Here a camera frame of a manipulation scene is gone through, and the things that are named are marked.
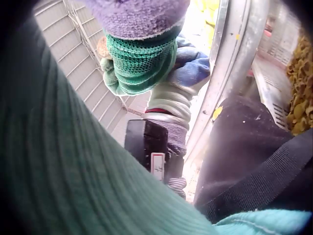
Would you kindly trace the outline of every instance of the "yellow object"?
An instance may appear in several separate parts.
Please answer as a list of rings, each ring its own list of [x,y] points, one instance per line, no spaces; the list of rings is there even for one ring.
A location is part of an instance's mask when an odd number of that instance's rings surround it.
[[[217,117],[221,114],[222,110],[223,110],[223,106],[220,106],[217,109],[215,109],[215,111],[213,113],[213,117],[212,117],[213,121],[215,121],[217,119]]]
[[[204,26],[204,31],[205,31],[205,37],[206,37],[206,40],[207,40],[207,46],[208,46],[208,48],[211,48],[212,41],[213,41],[213,36],[214,36],[214,27],[212,27],[209,24],[206,24]]]
[[[293,98],[287,116],[288,128],[298,135],[313,128],[313,49],[301,33],[293,58],[287,66],[287,76],[292,84]]]
[[[217,14],[219,0],[192,0],[197,8],[199,9],[199,13],[203,15],[204,18],[204,32],[205,38],[207,40],[206,46],[211,48],[213,36],[214,36],[214,27],[215,20],[214,17]]]

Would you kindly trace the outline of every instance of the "green knit glove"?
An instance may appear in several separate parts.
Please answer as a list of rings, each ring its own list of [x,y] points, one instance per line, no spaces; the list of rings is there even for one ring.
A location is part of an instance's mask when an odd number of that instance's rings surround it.
[[[117,96],[134,96],[165,80],[176,60],[180,26],[155,38],[123,40],[106,35],[112,59],[102,59],[103,80]]]

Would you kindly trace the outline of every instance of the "white label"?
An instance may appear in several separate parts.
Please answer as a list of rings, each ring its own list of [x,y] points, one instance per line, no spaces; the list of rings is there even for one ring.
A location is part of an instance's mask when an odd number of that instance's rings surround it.
[[[164,178],[164,153],[151,153],[151,173],[158,179]]]

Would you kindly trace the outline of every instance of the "corrugated metal roof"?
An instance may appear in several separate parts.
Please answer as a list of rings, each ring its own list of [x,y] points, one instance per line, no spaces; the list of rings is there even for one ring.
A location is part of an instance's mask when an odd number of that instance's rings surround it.
[[[110,133],[113,132],[127,111],[104,85],[103,72],[93,53],[98,40],[103,36],[100,24],[80,2],[42,0],[34,12],[53,56],[72,87],[99,122]],[[71,12],[77,14],[82,28],[75,24],[73,15],[72,19],[69,17]],[[123,102],[130,105],[133,99],[125,97]]]

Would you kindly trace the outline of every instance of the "metal grate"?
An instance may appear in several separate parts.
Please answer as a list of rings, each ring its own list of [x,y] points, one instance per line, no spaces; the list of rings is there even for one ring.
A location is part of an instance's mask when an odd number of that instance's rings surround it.
[[[252,63],[262,103],[275,123],[287,130],[291,85],[285,71],[297,46],[300,22],[280,1],[271,1],[268,21]]]

